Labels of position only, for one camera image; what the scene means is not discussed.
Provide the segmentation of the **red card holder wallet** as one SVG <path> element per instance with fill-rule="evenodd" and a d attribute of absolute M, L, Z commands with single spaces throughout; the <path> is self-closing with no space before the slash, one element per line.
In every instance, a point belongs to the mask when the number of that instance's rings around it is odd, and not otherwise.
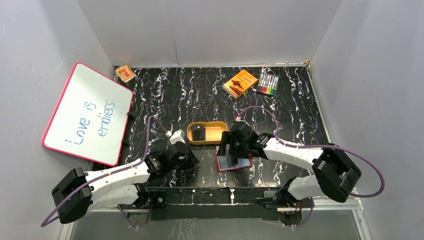
<path fill-rule="evenodd" d="M 251 168 L 253 166 L 253 157 L 250 154 L 248 158 L 236 158 L 231 156 L 228 151 L 225 155 L 218 155 L 218 150 L 216 150 L 214 152 L 214 161 L 216 171 L 219 173 Z"/>

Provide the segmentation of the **orange oval tray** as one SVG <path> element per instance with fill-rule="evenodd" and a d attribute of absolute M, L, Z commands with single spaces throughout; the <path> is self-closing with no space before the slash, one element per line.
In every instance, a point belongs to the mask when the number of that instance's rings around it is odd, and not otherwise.
<path fill-rule="evenodd" d="M 204 141 L 193 141 L 192 127 L 195 125 L 205 126 L 206 139 Z M 222 121 L 192 122 L 187 127 L 187 138 L 193 145 L 219 145 L 222 132 L 228 130 L 228 125 Z"/>

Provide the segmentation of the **stack of black credit cards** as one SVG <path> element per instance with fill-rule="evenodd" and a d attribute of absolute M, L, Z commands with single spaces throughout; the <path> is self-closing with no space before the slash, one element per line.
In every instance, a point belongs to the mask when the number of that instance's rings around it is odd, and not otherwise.
<path fill-rule="evenodd" d="M 203 124 L 194 125 L 191 127 L 193 141 L 206 140 L 206 128 Z"/>

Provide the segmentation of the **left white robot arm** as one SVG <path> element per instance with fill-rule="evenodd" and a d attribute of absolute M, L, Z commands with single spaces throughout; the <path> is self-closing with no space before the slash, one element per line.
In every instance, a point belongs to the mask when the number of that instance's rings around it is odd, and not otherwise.
<path fill-rule="evenodd" d="M 172 170 L 189 170 L 199 164 L 182 142 L 153 151 L 125 165 L 97 171 L 71 170 L 51 191 L 56 219 L 69 224 L 87 212 L 111 206 L 144 208 L 152 199 L 144 184 L 163 178 Z"/>

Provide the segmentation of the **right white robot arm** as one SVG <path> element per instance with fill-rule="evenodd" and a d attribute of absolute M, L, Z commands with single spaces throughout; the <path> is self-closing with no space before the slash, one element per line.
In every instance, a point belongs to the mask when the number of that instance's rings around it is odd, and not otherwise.
<path fill-rule="evenodd" d="M 288 207 L 319 196 L 344 203 L 362 175 L 350 157 L 334 145 L 309 148 L 282 143 L 271 133 L 258 134 L 244 121 L 235 122 L 229 131 L 222 133 L 216 157 L 232 167 L 238 160 L 255 157 L 282 161 L 311 172 L 309 176 L 289 179 L 273 196 L 262 199 L 263 203 Z"/>

